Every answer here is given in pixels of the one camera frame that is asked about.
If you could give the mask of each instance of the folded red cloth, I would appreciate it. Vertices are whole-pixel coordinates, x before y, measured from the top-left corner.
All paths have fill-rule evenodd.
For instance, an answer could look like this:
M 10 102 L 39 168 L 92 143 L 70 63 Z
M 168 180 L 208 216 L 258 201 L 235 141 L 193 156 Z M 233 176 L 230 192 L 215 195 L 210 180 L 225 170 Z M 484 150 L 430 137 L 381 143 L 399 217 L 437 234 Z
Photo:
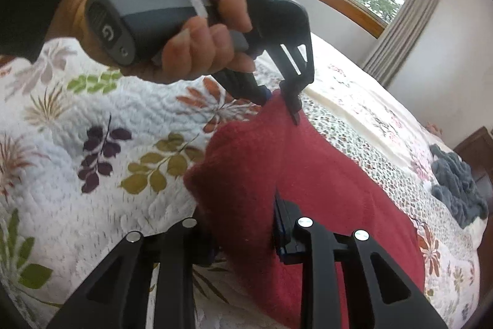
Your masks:
M 302 112 L 300 120 L 294 125 L 277 93 L 254 119 L 220 128 L 204 161 L 185 175 L 186 187 L 242 285 L 269 316 L 299 327 L 302 269 L 281 264 L 273 248 L 277 188 L 283 199 L 330 231 L 368 231 L 422 290 L 425 269 L 409 218 Z M 337 273 L 347 328 L 342 270 Z

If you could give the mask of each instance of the beige curtain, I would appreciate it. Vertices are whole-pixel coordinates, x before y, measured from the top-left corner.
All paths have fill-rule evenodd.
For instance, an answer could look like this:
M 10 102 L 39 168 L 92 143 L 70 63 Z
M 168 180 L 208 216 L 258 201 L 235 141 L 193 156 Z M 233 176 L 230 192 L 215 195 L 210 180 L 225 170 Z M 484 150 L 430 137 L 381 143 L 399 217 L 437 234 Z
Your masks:
M 439 0 L 406 0 L 359 66 L 386 88 L 430 20 Z

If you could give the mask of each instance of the red object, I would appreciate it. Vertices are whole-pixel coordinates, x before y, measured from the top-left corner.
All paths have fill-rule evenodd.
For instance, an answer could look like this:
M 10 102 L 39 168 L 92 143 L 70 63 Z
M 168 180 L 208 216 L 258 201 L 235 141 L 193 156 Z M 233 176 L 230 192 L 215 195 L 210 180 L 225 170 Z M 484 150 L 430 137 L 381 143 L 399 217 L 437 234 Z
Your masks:
M 185 176 L 213 235 L 257 305 L 299 328 L 301 265 L 285 266 L 273 249 L 274 193 L 344 235 L 365 229 L 423 290 L 425 269 L 409 218 L 360 167 L 332 147 L 300 112 L 295 126 L 277 93 L 249 122 L 232 122 L 210 141 Z M 343 327 L 348 327 L 338 269 Z

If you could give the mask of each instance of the crumpled gray fabric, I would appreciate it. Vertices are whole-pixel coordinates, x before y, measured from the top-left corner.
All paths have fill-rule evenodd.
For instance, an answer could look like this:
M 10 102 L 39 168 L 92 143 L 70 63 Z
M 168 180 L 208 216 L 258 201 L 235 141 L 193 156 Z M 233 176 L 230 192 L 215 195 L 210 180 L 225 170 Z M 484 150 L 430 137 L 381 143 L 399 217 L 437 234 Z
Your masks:
M 461 228 L 477 216 L 486 219 L 488 206 L 472 178 L 471 167 L 455 152 L 445 153 L 437 144 L 431 145 L 430 151 L 438 158 L 431 170 L 440 183 L 432 187 L 432 195 L 446 205 Z

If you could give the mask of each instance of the silver screw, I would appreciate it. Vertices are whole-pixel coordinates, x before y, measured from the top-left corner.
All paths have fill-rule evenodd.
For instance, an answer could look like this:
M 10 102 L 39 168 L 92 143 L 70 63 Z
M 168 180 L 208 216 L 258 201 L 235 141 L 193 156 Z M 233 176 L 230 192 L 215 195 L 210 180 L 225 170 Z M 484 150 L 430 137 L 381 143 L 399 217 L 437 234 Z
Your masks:
M 139 232 L 130 232 L 125 239 L 130 243 L 135 243 L 141 239 L 141 234 Z
M 191 229 L 197 225 L 197 221 L 193 217 L 186 218 L 182 223 L 183 227 Z
M 313 225 L 313 221 L 309 217 L 300 217 L 298 219 L 298 225 L 301 227 L 310 227 Z
M 354 232 L 354 237 L 360 241 L 366 241 L 370 238 L 370 235 L 366 230 L 356 230 L 356 232 Z

